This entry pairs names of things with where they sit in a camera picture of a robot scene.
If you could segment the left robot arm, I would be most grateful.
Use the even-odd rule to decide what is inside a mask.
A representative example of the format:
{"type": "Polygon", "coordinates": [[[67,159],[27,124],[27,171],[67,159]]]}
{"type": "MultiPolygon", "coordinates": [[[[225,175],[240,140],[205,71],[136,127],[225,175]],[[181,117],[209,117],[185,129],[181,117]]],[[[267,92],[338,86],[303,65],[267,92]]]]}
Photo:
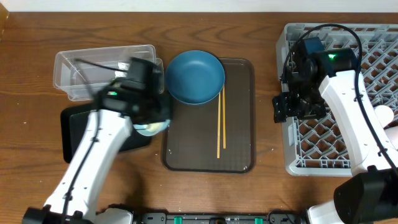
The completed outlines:
{"type": "Polygon", "coordinates": [[[134,125],[170,119],[172,97],[153,84],[117,78],[93,94],[94,110],[68,169],[42,208],[29,207],[23,223],[133,223],[119,205],[96,211],[108,172],[134,125]]]}

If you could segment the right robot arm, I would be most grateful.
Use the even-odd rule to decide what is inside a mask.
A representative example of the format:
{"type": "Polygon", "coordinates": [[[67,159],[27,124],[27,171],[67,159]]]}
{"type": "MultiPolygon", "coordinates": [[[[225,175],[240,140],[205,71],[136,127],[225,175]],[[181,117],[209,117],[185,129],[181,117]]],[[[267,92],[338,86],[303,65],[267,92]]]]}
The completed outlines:
{"type": "Polygon", "coordinates": [[[333,200],[307,210],[308,223],[368,223],[397,217],[397,150],[366,93],[359,57],[351,49],[294,50],[289,90],[273,98],[274,121],[322,118],[329,108],[348,150],[352,178],[333,200]]]}

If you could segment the white cup pink inside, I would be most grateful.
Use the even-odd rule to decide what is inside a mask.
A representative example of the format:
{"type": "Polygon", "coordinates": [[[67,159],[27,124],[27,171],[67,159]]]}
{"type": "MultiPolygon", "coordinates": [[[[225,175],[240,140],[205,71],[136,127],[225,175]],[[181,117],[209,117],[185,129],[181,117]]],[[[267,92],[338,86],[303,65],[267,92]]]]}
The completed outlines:
{"type": "Polygon", "coordinates": [[[391,144],[398,150],[398,126],[386,129],[385,133],[391,144]]]}

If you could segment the white tissue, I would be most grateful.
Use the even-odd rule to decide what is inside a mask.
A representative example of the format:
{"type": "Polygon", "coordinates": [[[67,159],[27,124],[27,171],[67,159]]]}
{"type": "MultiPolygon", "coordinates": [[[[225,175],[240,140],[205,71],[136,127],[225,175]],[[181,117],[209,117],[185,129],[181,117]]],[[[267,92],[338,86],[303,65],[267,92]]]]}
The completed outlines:
{"type": "Polygon", "coordinates": [[[114,72],[115,77],[127,77],[127,72],[129,70],[129,63],[119,62],[118,63],[118,70],[114,72]]]}

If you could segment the light blue small bowl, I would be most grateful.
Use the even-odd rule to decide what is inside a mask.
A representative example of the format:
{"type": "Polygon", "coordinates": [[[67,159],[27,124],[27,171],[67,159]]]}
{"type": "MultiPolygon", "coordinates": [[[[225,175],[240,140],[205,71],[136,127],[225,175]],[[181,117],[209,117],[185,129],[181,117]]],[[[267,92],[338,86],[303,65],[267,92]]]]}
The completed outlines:
{"type": "Polygon", "coordinates": [[[164,131],[170,124],[170,120],[166,119],[163,122],[151,124],[134,124],[134,129],[143,136],[155,136],[156,134],[164,131]]]}

